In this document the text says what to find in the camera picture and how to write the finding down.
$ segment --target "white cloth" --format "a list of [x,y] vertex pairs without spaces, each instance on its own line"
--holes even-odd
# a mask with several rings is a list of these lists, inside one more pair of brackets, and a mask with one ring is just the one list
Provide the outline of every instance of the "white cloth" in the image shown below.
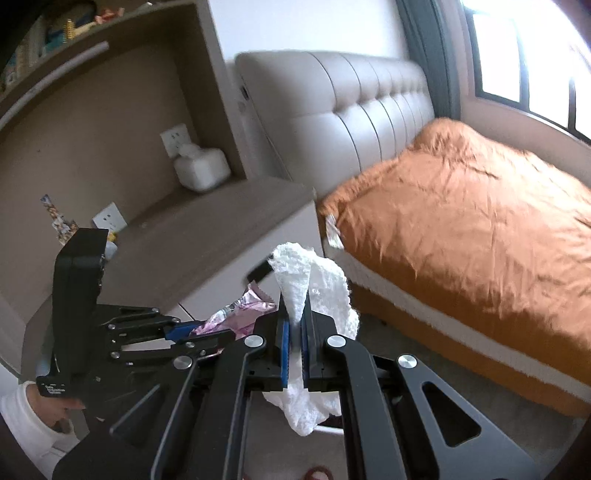
[[27,386],[32,383],[25,382],[0,398],[0,414],[25,454],[51,479],[57,462],[78,444],[78,439],[73,430],[68,434],[55,432],[37,417],[27,400]]
[[341,268],[328,258],[299,244],[279,245],[273,252],[272,266],[290,316],[290,363],[287,389],[265,392],[264,397],[285,413],[291,428],[299,435],[312,433],[330,414],[339,416],[339,394],[308,392],[304,388],[301,366],[300,320],[310,292],[312,310],[335,320],[339,334],[354,339],[359,316],[350,305],[347,279]]

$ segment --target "bed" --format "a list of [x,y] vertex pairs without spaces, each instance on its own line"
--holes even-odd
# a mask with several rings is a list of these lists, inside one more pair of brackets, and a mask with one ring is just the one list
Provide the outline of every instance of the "bed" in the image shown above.
[[279,51],[236,66],[285,176],[316,189],[321,229],[335,219],[344,248],[325,239],[325,254],[357,309],[529,400],[589,415],[584,185],[434,119],[413,62]]

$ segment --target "window frame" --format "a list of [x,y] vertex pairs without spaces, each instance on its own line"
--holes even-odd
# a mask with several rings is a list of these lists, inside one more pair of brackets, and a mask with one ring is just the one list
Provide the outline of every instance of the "window frame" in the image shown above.
[[474,87],[475,87],[475,94],[478,98],[484,98],[486,100],[492,100],[493,102],[498,102],[506,106],[510,106],[521,110],[529,115],[533,115],[537,118],[540,118],[550,124],[554,125],[557,128],[560,128],[562,131],[565,131],[572,135],[575,138],[585,142],[587,145],[591,146],[591,138],[587,137],[586,135],[582,134],[576,129],[576,120],[577,120],[577,103],[576,103],[576,87],[574,84],[574,80],[571,79],[569,82],[569,121],[568,125],[565,127],[563,125],[554,122],[553,120],[546,118],[538,113],[532,112],[530,110],[530,77],[527,70],[527,65],[525,63],[525,50],[523,46],[523,42],[521,40],[521,36],[519,34],[519,29],[517,25],[515,25],[515,21],[511,20],[513,25],[515,26],[515,33],[517,36],[517,49],[519,52],[519,102],[514,102],[513,100],[509,100],[508,98],[495,95],[493,93],[485,92],[482,89],[482,66],[480,65],[480,51],[478,48],[478,37],[476,35],[476,27],[474,25],[474,15],[489,15],[487,12],[471,9],[468,7],[464,7],[464,11],[466,14],[466,22],[468,25],[468,34],[470,37],[470,46],[472,48],[472,60],[474,66]]

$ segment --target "tufted headboard panel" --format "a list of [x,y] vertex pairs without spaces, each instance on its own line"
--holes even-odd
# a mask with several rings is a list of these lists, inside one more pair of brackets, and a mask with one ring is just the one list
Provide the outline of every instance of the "tufted headboard panel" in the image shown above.
[[284,50],[241,53],[236,67],[286,175],[320,198],[433,119],[425,75],[408,60]]

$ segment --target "human hand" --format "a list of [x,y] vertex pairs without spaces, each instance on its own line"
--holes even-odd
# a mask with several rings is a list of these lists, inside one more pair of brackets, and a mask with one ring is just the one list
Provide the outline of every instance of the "human hand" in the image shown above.
[[42,397],[35,384],[27,386],[27,400],[37,417],[49,428],[68,419],[68,410],[83,410],[84,404],[77,398]]

